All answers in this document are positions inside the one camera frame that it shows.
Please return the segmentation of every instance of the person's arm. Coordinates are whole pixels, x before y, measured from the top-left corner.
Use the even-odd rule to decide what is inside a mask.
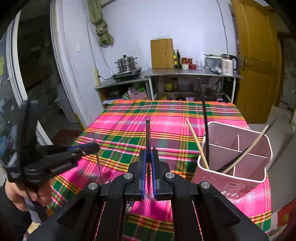
[[[19,210],[5,192],[5,184],[0,187],[0,240],[21,241],[30,224],[29,212]]]
[[[21,184],[5,181],[0,187],[0,241],[21,241],[32,223],[24,198],[47,206],[51,200],[50,182],[35,193]]]

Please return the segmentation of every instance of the yellow door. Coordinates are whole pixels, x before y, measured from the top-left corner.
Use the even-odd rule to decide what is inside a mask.
[[[254,0],[231,0],[239,35],[236,105],[247,123],[265,123],[277,96],[281,56],[271,7]]]

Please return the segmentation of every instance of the pink plaid tablecloth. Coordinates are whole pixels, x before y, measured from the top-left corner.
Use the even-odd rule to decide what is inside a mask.
[[[206,102],[208,121],[219,121],[249,128],[235,105]],[[151,146],[156,146],[161,161],[169,164],[172,172],[186,180],[192,179],[199,151],[185,119],[189,118],[196,135],[202,140],[205,131],[200,102],[124,101],[111,104],[76,140],[76,144],[96,141],[102,172],[106,182],[127,172],[128,165],[138,160],[145,148],[145,119],[151,120]],[[79,161],[78,167],[53,181],[52,211],[71,199],[88,183],[98,181],[95,155]],[[155,201],[148,196],[136,202],[127,216],[124,240],[170,240],[173,219],[170,201]],[[270,228],[271,193],[268,178],[235,204],[263,231]]]

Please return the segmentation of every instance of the sleeve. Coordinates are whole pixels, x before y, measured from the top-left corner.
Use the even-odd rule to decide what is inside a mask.
[[[0,240],[22,241],[32,223],[29,212],[22,212],[8,199],[4,184],[0,187]]]

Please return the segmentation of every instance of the white kettle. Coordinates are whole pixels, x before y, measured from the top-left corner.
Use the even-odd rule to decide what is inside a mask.
[[[222,54],[222,73],[226,75],[233,75],[233,71],[237,70],[237,67],[234,69],[233,59],[236,60],[237,67],[239,65],[239,60],[236,56],[230,54]]]

